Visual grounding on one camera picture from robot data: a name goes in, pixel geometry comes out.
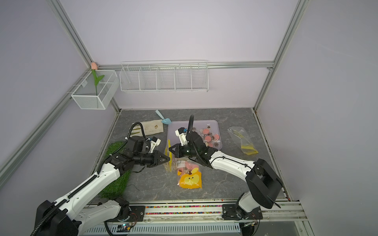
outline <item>black cable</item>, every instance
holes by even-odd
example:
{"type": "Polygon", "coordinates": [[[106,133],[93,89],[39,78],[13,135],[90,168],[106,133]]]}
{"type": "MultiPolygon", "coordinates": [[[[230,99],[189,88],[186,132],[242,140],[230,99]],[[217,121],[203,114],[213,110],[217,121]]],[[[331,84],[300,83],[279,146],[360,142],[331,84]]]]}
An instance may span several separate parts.
{"type": "Polygon", "coordinates": [[[260,212],[260,215],[259,215],[259,223],[257,224],[257,228],[256,230],[253,231],[253,234],[251,236],[254,236],[255,233],[257,232],[257,230],[259,229],[259,226],[260,226],[260,219],[262,217],[262,212],[261,212],[261,207],[259,207],[259,212],[260,212]]]}
{"type": "Polygon", "coordinates": [[[135,185],[133,185],[133,184],[129,184],[129,185],[127,185],[126,188],[127,188],[128,186],[131,186],[131,185],[134,186],[138,191],[140,191],[140,190],[139,190],[135,185]]]}
{"type": "Polygon", "coordinates": [[[193,123],[194,123],[194,115],[190,115],[190,118],[189,118],[189,124],[188,124],[188,129],[187,129],[187,132],[186,132],[186,135],[188,135],[188,132],[189,132],[189,136],[190,136],[190,141],[191,141],[191,144],[194,148],[194,151],[196,153],[196,155],[198,156],[198,158],[202,161],[202,163],[206,164],[206,161],[201,157],[201,155],[198,153],[198,150],[197,150],[197,147],[195,146],[195,143],[193,141],[193,138],[192,138],[192,128],[193,128],[193,123]]]}
{"type": "MultiPolygon", "coordinates": [[[[131,132],[133,130],[133,128],[136,126],[136,125],[139,125],[141,127],[141,131],[142,131],[142,135],[144,137],[145,140],[147,140],[145,134],[144,134],[144,130],[143,130],[143,125],[142,123],[140,122],[135,122],[131,127],[130,127],[130,130],[127,134],[127,139],[130,138],[130,135],[131,135],[131,132]]],[[[109,156],[119,152],[119,150],[121,150],[127,143],[127,140],[122,144],[122,146],[120,146],[116,151],[114,151],[112,154],[110,154],[109,156]]],[[[97,168],[97,174],[100,174],[101,172],[101,169],[102,169],[102,166],[104,165],[105,161],[106,161],[107,158],[104,158],[104,160],[100,163],[100,165],[98,166],[97,168]]],[[[71,194],[69,194],[67,196],[68,199],[72,198],[75,194],[77,194],[80,190],[82,190],[85,186],[87,186],[90,182],[92,182],[93,180],[95,180],[97,178],[96,175],[92,176],[89,180],[87,180],[84,184],[80,185],[77,189],[75,189],[71,194]]],[[[37,232],[40,230],[40,228],[46,223],[46,221],[48,221],[52,216],[53,214],[58,210],[59,207],[61,207],[64,203],[67,202],[67,199],[63,199],[60,203],[58,203],[57,205],[55,205],[38,223],[38,225],[34,228],[33,232],[31,233],[30,236],[35,236],[37,234],[37,232]]]]}
{"type": "Polygon", "coordinates": [[[146,166],[143,166],[143,168],[142,168],[140,171],[132,171],[131,173],[141,173],[142,170],[144,170],[145,167],[146,167],[146,166]]]}
{"type": "MultiPolygon", "coordinates": [[[[75,194],[77,194],[80,190],[82,190],[85,186],[87,186],[90,182],[95,180],[97,175],[92,176],[89,180],[87,180],[84,184],[80,185],[77,189],[75,189],[72,193],[70,193],[67,198],[71,199],[75,194]]],[[[30,236],[35,236],[40,228],[56,213],[59,207],[61,207],[64,203],[67,202],[67,199],[63,199],[60,203],[55,205],[38,223],[38,225],[34,228],[33,232],[30,236]]]]}
{"type": "Polygon", "coordinates": [[[68,195],[68,199],[71,199],[76,193],[82,190],[85,186],[87,186],[90,182],[94,181],[97,178],[97,175],[92,176],[89,180],[87,180],[84,184],[80,185],[77,189],[75,189],[72,193],[68,195]]]}
{"type": "Polygon", "coordinates": [[[135,122],[135,123],[131,126],[131,128],[130,128],[130,130],[129,130],[129,133],[127,134],[127,138],[130,138],[130,135],[131,135],[131,133],[132,133],[132,131],[133,131],[133,128],[134,128],[136,125],[139,125],[139,126],[141,127],[141,131],[142,131],[143,138],[144,138],[145,140],[147,140],[146,136],[144,135],[143,125],[142,125],[141,122],[135,122]]]}
{"type": "Polygon", "coordinates": [[[111,155],[114,155],[116,154],[117,152],[119,152],[125,145],[127,144],[127,140],[122,144],[122,146],[120,146],[117,150],[115,150],[114,152],[112,152],[111,154],[109,154],[109,156],[107,156],[106,158],[104,158],[101,163],[99,164],[99,166],[97,167],[97,174],[100,174],[101,172],[101,169],[102,169],[102,166],[104,165],[106,159],[108,159],[108,157],[110,157],[111,155]]]}
{"type": "MultiPolygon", "coordinates": [[[[131,125],[130,129],[129,129],[129,132],[127,133],[127,139],[130,138],[130,135],[133,131],[133,128],[136,126],[136,125],[139,125],[141,127],[141,131],[142,131],[142,135],[144,137],[145,140],[147,140],[146,138],[146,135],[144,134],[144,129],[143,129],[143,125],[141,122],[135,122],[134,124],[131,125]]],[[[112,152],[109,156],[107,156],[106,158],[104,158],[102,160],[102,162],[100,163],[100,165],[97,167],[97,174],[100,174],[101,172],[101,169],[102,169],[102,166],[104,165],[106,159],[108,159],[108,157],[110,157],[111,155],[114,155],[116,154],[117,152],[119,152],[125,145],[127,144],[127,140],[122,144],[122,146],[120,146],[117,150],[115,150],[114,152],[112,152]]]]}
{"type": "Polygon", "coordinates": [[[226,158],[226,157],[224,157],[224,156],[214,158],[214,160],[211,161],[210,165],[211,165],[216,159],[218,159],[218,158],[231,160],[231,161],[236,162],[236,163],[238,163],[238,164],[241,164],[241,165],[243,165],[243,166],[245,166],[245,167],[248,167],[249,169],[252,170],[252,168],[251,168],[249,165],[247,165],[247,164],[243,164],[243,163],[241,163],[241,162],[237,162],[236,160],[232,160],[232,159],[230,159],[230,158],[226,158]]]}
{"type": "Polygon", "coordinates": [[[108,232],[108,234],[109,234],[110,236],[114,236],[114,234],[112,234],[112,232],[111,232],[110,229],[109,229],[109,226],[108,226],[107,221],[104,221],[104,225],[105,225],[106,232],[108,232]]]}
{"type": "Polygon", "coordinates": [[[34,228],[33,232],[31,232],[30,236],[35,236],[40,228],[53,216],[53,214],[61,207],[64,203],[67,202],[67,199],[63,199],[60,203],[55,205],[38,223],[38,225],[34,228]]]}

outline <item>green stem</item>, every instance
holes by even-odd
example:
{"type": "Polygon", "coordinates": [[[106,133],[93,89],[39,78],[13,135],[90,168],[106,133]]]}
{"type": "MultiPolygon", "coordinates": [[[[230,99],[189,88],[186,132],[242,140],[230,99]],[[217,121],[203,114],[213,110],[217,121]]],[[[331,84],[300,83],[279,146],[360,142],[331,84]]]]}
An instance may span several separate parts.
{"type": "Polygon", "coordinates": [[[96,79],[97,79],[97,75],[96,75],[96,71],[95,70],[92,70],[92,75],[93,75],[93,78],[94,78],[94,81],[96,82],[96,79]]]}

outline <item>pink tulip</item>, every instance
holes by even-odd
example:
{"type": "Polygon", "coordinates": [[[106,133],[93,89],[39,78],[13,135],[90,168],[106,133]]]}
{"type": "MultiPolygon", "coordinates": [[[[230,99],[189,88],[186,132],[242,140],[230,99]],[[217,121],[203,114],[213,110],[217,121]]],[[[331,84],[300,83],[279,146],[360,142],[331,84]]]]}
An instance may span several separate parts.
{"type": "Polygon", "coordinates": [[[92,62],[92,64],[91,64],[91,68],[92,68],[92,69],[98,69],[98,67],[97,67],[97,65],[96,65],[95,62],[92,62]]]}

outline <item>wire basket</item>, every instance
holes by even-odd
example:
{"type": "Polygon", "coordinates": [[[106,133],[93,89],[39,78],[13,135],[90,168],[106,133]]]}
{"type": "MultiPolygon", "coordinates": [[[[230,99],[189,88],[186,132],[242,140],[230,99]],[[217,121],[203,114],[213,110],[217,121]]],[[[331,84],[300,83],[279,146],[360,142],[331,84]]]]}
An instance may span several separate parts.
{"type": "Polygon", "coordinates": [[[119,79],[122,91],[130,93],[209,90],[207,61],[142,63],[121,63],[119,79]]]}
{"type": "Polygon", "coordinates": [[[105,110],[119,87],[116,71],[96,70],[96,75],[104,75],[97,84],[97,90],[95,79],[92,73],[88,72],[71,95],[81,109],[105,110]]]}

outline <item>plastic tray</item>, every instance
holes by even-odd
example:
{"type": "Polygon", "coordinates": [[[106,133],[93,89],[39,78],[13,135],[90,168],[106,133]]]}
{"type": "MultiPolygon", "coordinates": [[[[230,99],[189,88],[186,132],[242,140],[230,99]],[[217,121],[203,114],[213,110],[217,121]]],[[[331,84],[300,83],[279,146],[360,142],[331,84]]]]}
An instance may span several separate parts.
{"type": "MultiPolygon", "coordinates": [[[[168,125],[168,135],[167,135],[167,148],[168,148],[168,139],[170,140],[170,145],[173,146],[177,143],[180,143],[180,139],[176,136],[175,131],[178,130],[181,127],[187,128],[189,121],[173,121],[171,124],[168,125]]],[[[196,128],[196,131],[199,131],[200,129],[207,128],[207,126],[210,126],[210,131],[212,133],[219,134],[219,127],[218,122],[216,120],[195,120],[193,122],[193,128],[196,128]]],[[[222,148],[222,141],[219,134],[219,145],[217,147],[214,147],[218,150],[222,148]]]]}

